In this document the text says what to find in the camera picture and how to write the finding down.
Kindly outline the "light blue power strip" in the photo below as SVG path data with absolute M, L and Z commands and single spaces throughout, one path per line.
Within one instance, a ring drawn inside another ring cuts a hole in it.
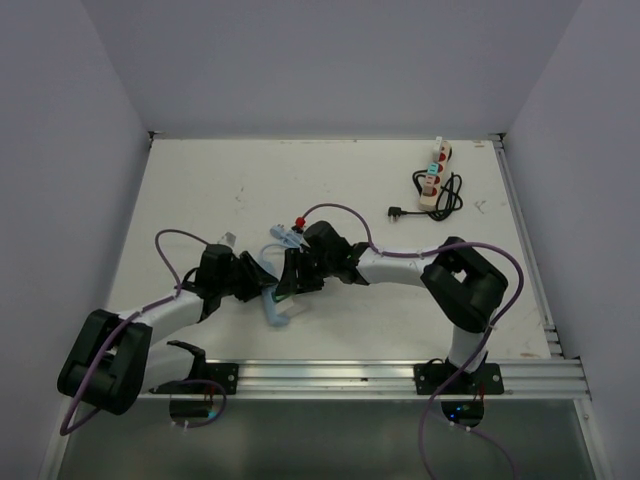
M 268 287 L 261 293 L 262 304 L 265 310 L 267 321 L 272 327 L 284 327 L 290 323 L 290 318 L 285 314 L 280 314 L 276 309 L 276 300 L 274 299 L 274 287 Z

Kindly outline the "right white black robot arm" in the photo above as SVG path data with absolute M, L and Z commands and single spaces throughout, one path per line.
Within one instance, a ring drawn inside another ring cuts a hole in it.
M 508 287 L 506 277 L 459 237 L 449 237 L 434 255 L 381 254 L 365 242 L 351 244 L 326 221 L 311 225 L 301 247 L 285 251 L 275 295 L 314 292 L 335 277 L 344 284 L 399 284 L 425 288 L 453 323 L 445 379 L 468 392 L 481 380 L 484 334 Z

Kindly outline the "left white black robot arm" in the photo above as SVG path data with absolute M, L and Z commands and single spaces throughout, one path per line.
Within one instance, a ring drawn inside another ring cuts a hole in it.
M 141 392 L 165 384 L 197 392 L 211 378 L 205 351 L 169 337 L 206 320 L 227 296 L 248 302 L 277 284 L 248 252 L 235 254 L 226 245 L 209 244 L 174 293 L 130 312 L 91 312 L 63 364 L 57 389 L 115 415 L 125 413 Z

